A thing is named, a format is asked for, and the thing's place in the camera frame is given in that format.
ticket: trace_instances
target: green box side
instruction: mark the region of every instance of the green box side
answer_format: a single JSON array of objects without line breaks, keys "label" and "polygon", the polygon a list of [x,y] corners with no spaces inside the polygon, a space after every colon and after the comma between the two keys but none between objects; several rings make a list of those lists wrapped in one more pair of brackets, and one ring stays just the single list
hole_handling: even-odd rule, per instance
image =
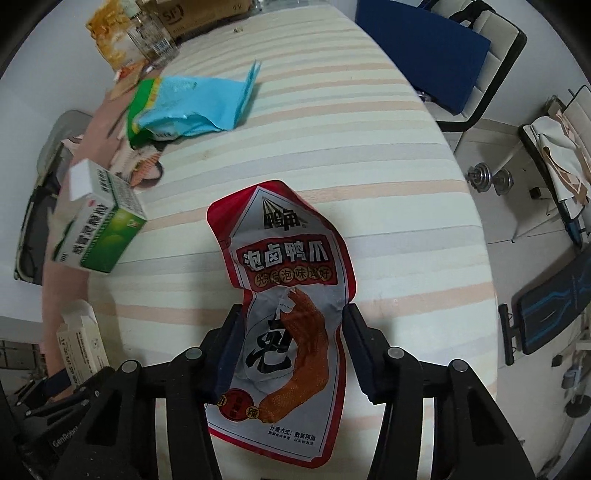
[{"label": "green box side", "polygon": [[110,273],[145,223],[143,218],[115,206],[93,238],[80,265],[90,270]]}]

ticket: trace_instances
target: table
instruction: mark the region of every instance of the table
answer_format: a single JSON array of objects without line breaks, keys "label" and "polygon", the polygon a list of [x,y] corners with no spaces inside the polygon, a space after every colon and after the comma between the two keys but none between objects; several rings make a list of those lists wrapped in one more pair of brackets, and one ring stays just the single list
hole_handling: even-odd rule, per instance
[{"label": "table", "polygon": [[[328,5],[227,25],[181,48],[164,75],[242,80],[262,61],[252,108],[231,132],[170,145],[164,178],[139,193],[149,222],[89,299],[115,366],[168,361],[219,326],[242,293],[231,287],[207,207],[281,179],[339,230],[370,326],[422,361],[467,360],[496,391],[495,290],[479,215],[442,133],[403,75]],[[364,478],[383,407],[348,365],[331,460],[285,465],[213,439],[225,479]],[[421,472],[430,470],[426,402]]]}]

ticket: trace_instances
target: orange package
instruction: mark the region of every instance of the orange package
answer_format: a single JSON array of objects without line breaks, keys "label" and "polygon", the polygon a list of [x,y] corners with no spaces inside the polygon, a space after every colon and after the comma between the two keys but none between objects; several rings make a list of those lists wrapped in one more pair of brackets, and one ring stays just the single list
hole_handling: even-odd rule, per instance
[{"label": "orange package", "polygon": [[332,454],[345,397],[343,307],[355,295],[345,242],[279,180],[211,205],[207,221],[236,288],[245,340],[210,431],[256,453],[316,468]]}]

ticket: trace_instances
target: small cardboard box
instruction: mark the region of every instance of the small cardboard box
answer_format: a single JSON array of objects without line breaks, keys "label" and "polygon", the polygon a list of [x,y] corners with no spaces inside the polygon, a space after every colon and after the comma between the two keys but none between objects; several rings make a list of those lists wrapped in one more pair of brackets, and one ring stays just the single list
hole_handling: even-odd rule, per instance
[{"label": "small cardboard box", "polygon": [[224,18],[248,12],[251,0],[148,0],[143,9],[158,15],[173,38]]},{"label": "small cardboard box", "polygon": [[69,303],[61,312],[64,322],[57,329],[57,343],[72,385],[79,387],[109,366],[99,326],[92,307],[84,300]]},{"label": "small cardboard box", "polygon": [[53,260],[109,273],[146,223],[128,183],[85,159],[70,169],[70,201],[77,214],[57,244]]}]

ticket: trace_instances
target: tile floor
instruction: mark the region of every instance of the tile floor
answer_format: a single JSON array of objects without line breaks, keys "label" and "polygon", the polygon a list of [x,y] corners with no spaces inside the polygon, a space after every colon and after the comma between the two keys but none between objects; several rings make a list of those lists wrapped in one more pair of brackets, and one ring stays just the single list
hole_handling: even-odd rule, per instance
[{"label": "tile floor", "polygon": [[[517,143],[516,133],[515,127],[480,121],[456,152],[460,168],[465,173],[480,161],[494,168]],[[452,148],[458,137],[458,134],[446,134]],[[511,242],[518,222],[546,206],[529,197],[529,189],[541,186],[542,182],[524,150],[511,161],[509,170],[514,175],[515,186],[506,197],[497,196],[493,189],[472,192],[484,226],[498,301],[511,305],[518,292],[535,286],[569,262],[574,250],[559,220]],[[525,452],[536,473],[560,451],[572,426],[572,420],[564,413],[565,391],[560,386],[570,359],[557,368],[551,367],[551,359],[570,343],[579,329],[580,322],[575,321],[534,354],[525,356],[516,352],[515,363],[507,367],[499,327],[497,402],[517,436],[525,441]]]}]

